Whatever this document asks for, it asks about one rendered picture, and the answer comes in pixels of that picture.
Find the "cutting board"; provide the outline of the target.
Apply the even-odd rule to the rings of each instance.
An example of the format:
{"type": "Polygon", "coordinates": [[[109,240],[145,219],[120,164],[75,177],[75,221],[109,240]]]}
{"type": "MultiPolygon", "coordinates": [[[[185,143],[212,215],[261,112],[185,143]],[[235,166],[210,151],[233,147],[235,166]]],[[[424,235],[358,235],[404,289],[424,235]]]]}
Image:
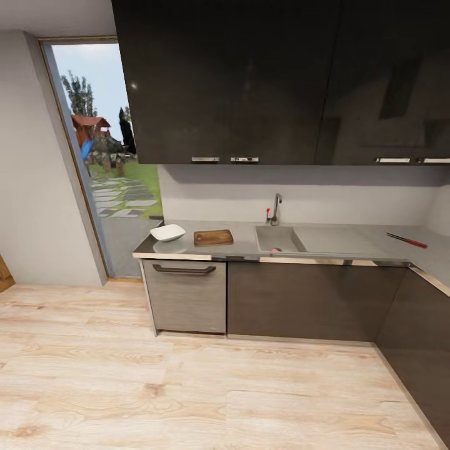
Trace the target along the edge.
{"type": "Polygon", "coordinates": [[[216,231],[197,231],[194,233],[194,244],[217,244],[234,242],[233,235],[228,229],[216,231]]]}

